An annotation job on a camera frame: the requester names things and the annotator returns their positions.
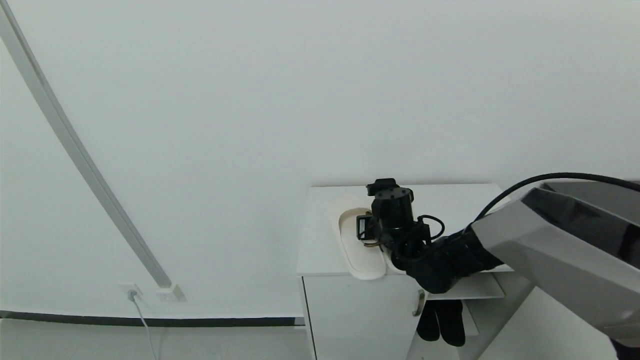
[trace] wall outlet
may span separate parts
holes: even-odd
[[[122,290],[124,295],[129,296],[129,290],[134,290],[137,293],[137,296],[142,296],[142,291],[140,291],[138,285],[133,282],[121,282],[118,284],[118,287]]]
[[[156,290],[156,295],[158,295],[160,301],[163,302],[178,302],[186,300],[178,284],[172,284],[170,288],[161,288]]]

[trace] cabinet handle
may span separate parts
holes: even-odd
[[[427,296],[424,293],[424,290],[422,289],[418,290],[418,300],[415,302],[415,310],[413,310],[412,312],[413,316],[420,316],[420,314],[422,314],[422,310],[424,309],[424,301],[426,297]]]

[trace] white cabinet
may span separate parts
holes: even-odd
[[[492,184],[408,186],[415,195],[414,215],[442,219],[445,234],[459,231],[501,191]],[[317,360],[410,360],[430,358],[442,343],[416,344],[420,286],[388,270],[363,281],[351,276],[331,229],[330,204],[343,195],[365,197],[363,186],[311,188],[298,256],[298,281],[312,356]],[[426,301],[463,299],[467,343],[455,348],[460,360],[476,360],[532,290],[508,266],[475,274],[446,294]]]
[[[420,286],[408,276],[362,281],[305,277],[318,360],[404,359],[419,316]]]

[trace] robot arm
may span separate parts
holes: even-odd
[[[375,194],[372,214],[361,219],[366,226],[358,236],[388,247],[394,264],[426,291],[444,293],[462,277],[505,263],[615,345],[640,347],[637,224],[535,188],[435,240],[420,217],[413,221],[413,193],[391,180],[370,185],[370,195]]]

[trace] wall baseboard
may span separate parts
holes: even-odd
[[[39,322],[74,323],[81,325],[142,326],[139,318],[113,318],[106,316],[74,316],[0,311],[0,318]],[[155,319],[145,318],[150,327],[265,327],[300,326],[303,318],[208,318],[208,319]]]

